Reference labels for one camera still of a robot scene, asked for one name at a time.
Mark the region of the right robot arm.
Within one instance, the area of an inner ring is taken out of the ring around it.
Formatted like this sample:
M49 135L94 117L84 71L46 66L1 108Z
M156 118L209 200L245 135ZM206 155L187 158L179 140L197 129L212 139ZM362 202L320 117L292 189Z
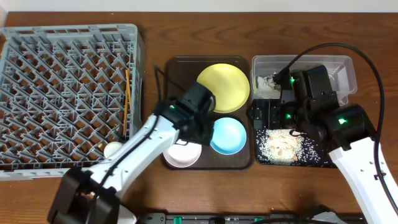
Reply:
M279 99L256 99L246 111L255 129L291 129L319 143L348 182L368 223L397 223L397 184L377 132L357 104L341 106L325 66L273 77Z

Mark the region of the pink bowl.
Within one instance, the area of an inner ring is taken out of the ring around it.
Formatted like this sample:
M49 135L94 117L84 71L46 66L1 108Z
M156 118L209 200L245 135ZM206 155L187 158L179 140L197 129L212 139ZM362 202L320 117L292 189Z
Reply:
M196 163L201 155L201 151L201 144L179 139L174 145L163 152L163 156L171 166L186 168Z

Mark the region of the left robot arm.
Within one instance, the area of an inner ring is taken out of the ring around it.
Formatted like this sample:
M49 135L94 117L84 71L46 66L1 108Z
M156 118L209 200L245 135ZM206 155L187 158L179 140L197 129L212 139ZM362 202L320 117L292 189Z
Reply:
M179 139L209 144L214 100L167 100L143 127L104 161L83 171L69 169L47 216L49 223L135 223L121 199L141 172Z

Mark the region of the blue bowl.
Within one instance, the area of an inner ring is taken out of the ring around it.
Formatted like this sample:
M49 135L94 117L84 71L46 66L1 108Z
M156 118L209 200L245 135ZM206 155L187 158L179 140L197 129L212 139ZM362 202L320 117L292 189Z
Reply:
M219 154L230 156L238 153L246 144L244 125L234 118L224 117L214 123L210 146Z

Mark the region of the yellow plate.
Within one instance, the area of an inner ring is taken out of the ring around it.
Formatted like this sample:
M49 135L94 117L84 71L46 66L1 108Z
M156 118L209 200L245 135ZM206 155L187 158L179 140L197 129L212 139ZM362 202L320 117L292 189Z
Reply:
M217 63L205 68L197 82L215 96L216 113L231 113L242 107L250 94L249 81L238 67Z

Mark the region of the wooden chopstick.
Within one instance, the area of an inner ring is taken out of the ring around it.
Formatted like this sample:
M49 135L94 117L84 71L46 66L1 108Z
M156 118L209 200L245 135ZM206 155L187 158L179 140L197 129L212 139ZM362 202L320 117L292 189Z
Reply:
M123 135L126 137L126 130L127 130L127 113L128 113L128 101L129 101L129 94L128 94L128 85L129 85L129 78L128 78L128 69L125 69L125 76L126 76L126 91L125 91L125 104L124 104L124 124L123 124Z
M127 80L127 97L129 102L130 112L132 112L132 96L131 96L131 82L130 82L130 68L126 69L126 80Z

